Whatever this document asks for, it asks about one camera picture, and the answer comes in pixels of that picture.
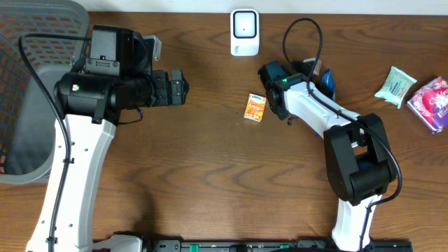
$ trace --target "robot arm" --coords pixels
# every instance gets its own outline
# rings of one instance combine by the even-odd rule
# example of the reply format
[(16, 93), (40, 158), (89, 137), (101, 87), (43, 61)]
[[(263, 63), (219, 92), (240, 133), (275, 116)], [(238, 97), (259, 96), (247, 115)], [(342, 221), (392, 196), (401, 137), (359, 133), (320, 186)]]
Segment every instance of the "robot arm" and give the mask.
[[(289, 115), (297, 116), (323, 138), (328, 181), (339, 197), (332, 239), (342, 251), (357, 251), (367, 206), (380, 200), (387, 185), (396, 177), (386, 154), (362, 129), (315, 100), (308, 92), (305, 75), (291, 76), (277, 61), (263, 66), (258, 75), (265, 86), (271, 110), (281, 120)], [(342, 111), (375, 131), (388, 144), (384, 126), (377, 115), (363, 117), (348, 111), (319, 92), (313, 83), (309, 84), (309, 89), (336, 111)], [(352, 148), (357, 146), (367, 146), (367, 152), (355, 156)], [(374, 210), (372, 207), (367, 220), (364, 246), (370, 243), (369, 229)]]
[[(152, 71), (153, 47), (159, 41), (154, 36), (135, 41), (134, 36), (128, 29), (95, 26), (87, 73), (66, 73), (55, 85), (55, 100), (72, 144), (55, 224), (55, 252), (141, 252), (144, 247), (143, 239), (129, 235), (114, 235), (93, 244), (92, 218), (104, 158), (123, 109), (182, 105), (188, 83), (181, 70), (172, 71), (171, 81), (167, 72)], [(102, 46), (109, 44), (104, 39), (110, 38), (115, 47)], [(45, 201), (26, 251), (48, 251), (50, 220), (65, 156), (57, 122), (55, 128), (55, 154)]]

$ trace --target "small box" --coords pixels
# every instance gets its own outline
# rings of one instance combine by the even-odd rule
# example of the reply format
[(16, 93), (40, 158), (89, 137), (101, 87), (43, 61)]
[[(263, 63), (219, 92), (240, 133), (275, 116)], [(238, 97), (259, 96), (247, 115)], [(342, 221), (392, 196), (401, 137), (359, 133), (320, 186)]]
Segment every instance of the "small box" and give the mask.
[(263, 119), (263, 112), (265, 111), (266, 97), (256, 94), (249, 94), (247, 107), (244, 112), (244, 118), (261, 122)]

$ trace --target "wood grain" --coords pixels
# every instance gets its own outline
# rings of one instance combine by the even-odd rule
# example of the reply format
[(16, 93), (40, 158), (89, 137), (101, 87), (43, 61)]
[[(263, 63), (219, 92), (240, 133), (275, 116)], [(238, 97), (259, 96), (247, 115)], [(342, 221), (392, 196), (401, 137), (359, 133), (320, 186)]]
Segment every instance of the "wood grain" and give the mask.
[[(221, 240), (330, 234), (337, 198), (322, 140), (303, 122), (287, 126), (269, 110), (261, 123), (242, 116), (248, 93), (263, 93), (257, 70), (284, 62), (284, 31), (303, 16), (261, 15), (260, 53), (233, 57), (227, 14), (90, 13), (91, 24), (157, 35), (163, 50), (155, 69), (182, 69), (190, 83), (185, 106), (146, 108), (143, 122), (118, 128), (99, 184), (95, 239), (117, 230)], [(409, 109), (373, 94), (391, 66), (419, 80), (408, 95), (446, 76), (448, 17), (307, 16), (322, 26), (321, 59), (335, 75), (337, 102), (381, 116), (402, 167), (402, 193), (377, 209), (371, 235), (410, 239), (415, 251), (446, 251), (448, 134), (432, 135)], [(311, 25), (295, 28), (290, 57), (313, 57), (317, 38)], [(122, 119), (135, 117), (125, 111)], [(45, 190), (0, 185), (0, 251), (25, 249)]]

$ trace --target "black cable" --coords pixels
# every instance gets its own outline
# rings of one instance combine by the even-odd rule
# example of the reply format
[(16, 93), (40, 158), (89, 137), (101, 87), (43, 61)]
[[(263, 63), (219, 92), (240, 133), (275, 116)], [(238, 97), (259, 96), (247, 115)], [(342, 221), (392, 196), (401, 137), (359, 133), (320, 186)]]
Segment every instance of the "black cable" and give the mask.
[(131, 122), (119, 122), (118, 124), (119, 125), (126, 125), (126, 124), (131, 124), (131, 123), (138, 123), (138, 122), (140, 122), (140, 121), (142, 121), (143, 120), (143, 111), (141, 110), (141, 108), (136, 108), (136, 110), (139, 112), (139, 114), (140, 114), (140, 119), (137, 119), (137, 120), (133, 120), (133, 121), (131, 121)]
[(37, 75), (36, 71), (33, 69), (31, 62), (28, 60), (28, 57), (25, 54), (25, 51), (23, 50), (23, 39), (29, 38), (29, 37), (49, 38), (49, 39), (68, 39), (68, 40), (77, 40), (77, 41), (89, 41), (89, 40), (91, 40), (91, 38), (65, 36), (65, 35), (53, 35), (53, 34), (26, 34), (26, 35), (22, 35), (19, 38), (19, 43), (18, 43), (20, 56), (22, 56), (25, 66), (27, 66), (31, 76), (36, 81), (36, 84), (41, 89), (43, 96), (45, 97), (45, 99), (49, 103), (51, 109), (53, 110), (53, 113), (56, 116), (56, 120), (59, 123), (59, 126), (61, 127), (62, 135), (64, 136), (64, 142), (65, 142), (64, 168), (62, 169), (61, 181), (59, 182), (59, 187), (57, 189), (55, 206), (53, 207), (52, 216), (51, 216), (50, 231), (49, 231), (48, 238), (47, 238), (48, 251), (53, 252), (54, 248), (55, 248), (55, 225), (56, 225), (56, 219), (57, 219), (57, 212), (59, 211), (62, 191), (64, 189), (64, 184), (65, 184), (65, 178), (67, 177), (67, 172), (68, 172), (69, 164), (71, 161), (70, 160), (71, 143), (70, 143), (69, 134), (67, 132), (67, 128), (65, 127), (62, 115), (57, 110), (55, 102), (53, 101), (50, 93), (46, 89), (45, 85), (42, 83), (42, 80), (39, 78), (39, 75)]
[(367, 224), (368, 224), (368, 220), (369, 220), (370, 213), (372, 212), (372, 207), (373, 207), (373, 206), (377, 206), (377, 205), (379, 205), (379, 204), (386, 203), (386, 202), (390, 202), (391, 200), (395, 199), (395, 198), (400, 194), (400, 192), (401, 192), (401, 188), (402, 188), (402, 186), (403, 186), (403, 178), (402, 178), (402, 175), (401, 175), (401, 169), (400, 169), (400, 166), (399, 166), (398, 163), (397, 163), (397, 160), (395, 159), (395, 156), (393, 156), (391, 150), (390, 150), (390, 149), (387, 147), (387, 145), (382, 141), (382, 139), (378, 136), (378, 134), (376, 134), (375, 132), (373, 132), (371, 129), (367, 128), (367, 127), (364, 126), (363, 124), (359, 123), (358, 121), (356, 121), (356, 120), (350, 118), (350, 117), (347, 116), (347, 115), (344, 115), (343, 112), (342, 112), (342, 110), (337, 110), (337, 109), (333, 108), (332, 106), (326, 104), (324, 101), (322, 101), (321, 99), (319, 99), (319, 98), (314, 94), (314, 90), (312, 90), (312, 89), (310, 88), (310, 86), (309, 86), (309, 82), (310, 82), (310, 80), (312, 79), (312, 76), (313, 76), (313, 73), (314, 73), (314, 69), (316, 68), (316, 65), (317, 65), (317, 62), (318, 62), (318, 60), (319, 60), (319, 57), (321, 56), (322, 44), (323, 44), (322, 30), (321, 30), (321, 27), (319, 26), (319, 24), (318, 24), (316, 21), (314, 21), (314, 20), (311, 19), (311, 18), (307, 18), (307, 17), (305, 17), (305, 18), (300, 18), (300, 19), (294, 21), (294, 22), (288, 27), (288, 29), (287, 29), (286, 32), (285, 32), (285, 36), (284, 36), (284, 38), (283, 38), (283, 53), (284, 53), (284, 55), (285, 55), (286, 61), (288, 61), (288, 63), (291, 64), (291, 61), (289, 60), (289, 58), (288, 58), (288, 56), (287, 56), (287, 54), (286, 54), (286, 37), (287, 37), (289, 31), (291, 30), (291, 28), (292, 28), (295, 24), (297, 24), (298, 22), (301, 22), (301, 21), (309, 21), (309, 22), (313, 23), (314, 26), (316, 26), (316, 28), (317, 28), (317, 30), (318, 30), (318, 33), (319, 33), (319, 48), (318, 48), (318, 51), (317, 51), (316, 59), (314, 60), (313, 67), (311, 68), (311, 71), (309, 72), (309, 76), (308, 76), (308, 80), (307, 80), (307, 90), (308, 90), (308, 93), (309, 93), (313, 98), (315, 98), (316, 101), (318, 101), (320, 104), (324, 105), (327, 109), (330, 109), (332, 112), (336, 113), (336, 115), (338, 115), (338, 116), (340, 116), (340, 117), (342, 117), (342, 118), (348, 120), (350, 123), (353, 123), (354, 125), (358, 126), (358, 127), (361, 128), (362, 130), (364, 130), (364, 133), (365, 133), (365, 134), (369, 134), (374, 140), (376, 140), (376, 141), (379, 143), (379, 145), (384, 149), (384, 151), (386, 151), (387, 155), (390, 157), (390, 160), (392, 161), (392, 163), (393, 163), (393, 165), (395, 166), (396, 171), (397, 171), (398, 185), (397, 185), (397, 189), (395, 190), (395, 192), (394, 192), (391, 196), (387, 197), (386, 199), (381, 199), (381, 200), (379, 200), (379, 201), (377, 201), (377, 202), (371, 202), (371, 203), (368, 204), (368, 206), (367, 206), (367, 211), (366, 211), (366, 214), (365, 214), (365, 219), (364, 219), (363, 229), (362, 229), (361, 234), (360, 234), (360, 242), (359, 242), (359, 251), (362, 252), (362, 251), (363, 251), (363, 240), (364, 240), (364, 235), (365, 235), (365, 231), (366, 231), (366, 229), (367, 229)]

